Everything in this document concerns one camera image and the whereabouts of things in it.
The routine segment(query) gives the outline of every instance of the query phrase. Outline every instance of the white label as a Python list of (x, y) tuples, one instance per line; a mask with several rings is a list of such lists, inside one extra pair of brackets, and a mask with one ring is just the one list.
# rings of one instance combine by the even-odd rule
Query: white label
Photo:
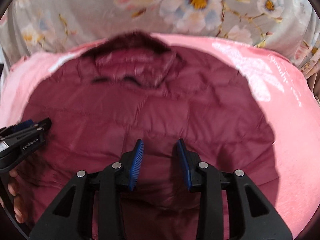
[(0, 141), (0, 152), (4, 151), (7, 148), (9, 148), (9, 146), (5, 143), (5, 141)]

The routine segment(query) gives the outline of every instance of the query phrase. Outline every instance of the human hand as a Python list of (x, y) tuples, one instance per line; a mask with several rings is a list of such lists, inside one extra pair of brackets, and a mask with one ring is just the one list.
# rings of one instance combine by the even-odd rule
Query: human hand
[[(16, 214), (16, 220), (18, 223), (24, 223), (28, 218), (28, 213), (25, 207), (25, 203), (21, 195), (19, 195), (19, 183), (17, 181), (18, 172), (13, 169), (9, 172), (10, 178), (8, 182), (8, 190), (13, 199), (13, 209)], [(4, 207), (3, 200), (0, 198), (0, 204)]]

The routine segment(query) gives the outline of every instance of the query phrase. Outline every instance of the floral fabric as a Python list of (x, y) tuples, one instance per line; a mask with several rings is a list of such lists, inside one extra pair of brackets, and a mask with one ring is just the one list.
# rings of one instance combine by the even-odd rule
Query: floral fabric
[(320, 24), (308, 0), (14, 0), (0, 20), (0, 40), (12, 64), (137, 29), (271, 49), (313, 75), (311, 88), (320, 79)]

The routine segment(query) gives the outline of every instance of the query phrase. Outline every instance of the round metal bolt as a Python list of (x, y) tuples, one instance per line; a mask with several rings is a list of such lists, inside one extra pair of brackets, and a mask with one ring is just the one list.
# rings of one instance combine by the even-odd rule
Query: round metal bolt
[(242, 177), (244, 175), (244, 171), (243, 170), (236, 170), (235, 174), (239, 177)]
[(85, 171), (78, 171), (78, 172), (77, 172), (77, 176), (78, 176), (79, 178), (84, 177), (84, 176), (85, 176)]
[(200, 167), (201, 169), (206, 169), (206, 168), (209, 167), (209, 164), (208, 164), (208, 163), (205, 163), (205, 162), (201, 162), (201, 163), (199, 163), (199, 167)]
[(121, 163), (113, 163), (113, 165), (112, 165), (112, 167), (113, 167), (114, 169), (119, 169), (119, 168), (121, 168), (121, 166), (122, 166)]

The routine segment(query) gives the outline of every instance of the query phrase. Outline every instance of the quilted jacket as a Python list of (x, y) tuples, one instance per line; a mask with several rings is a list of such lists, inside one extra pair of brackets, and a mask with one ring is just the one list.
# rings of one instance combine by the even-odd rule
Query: quilted jacket
[[(138, 138), (137, 189), (122, 197), (128, 240), (195, 239), (199, 194), (183, 184), (179, 138), (222, 171), (243, 169), (275, 200), (273, 131), (246, 78), (209, 54), (138, 32), (117, 36), (39, 84), (23, 119), (45, 117), (47, 146), (18, 167), (31, 226), (77, 171), (104, 169)], [(96, 227), (94, 219), (94, 239)]]

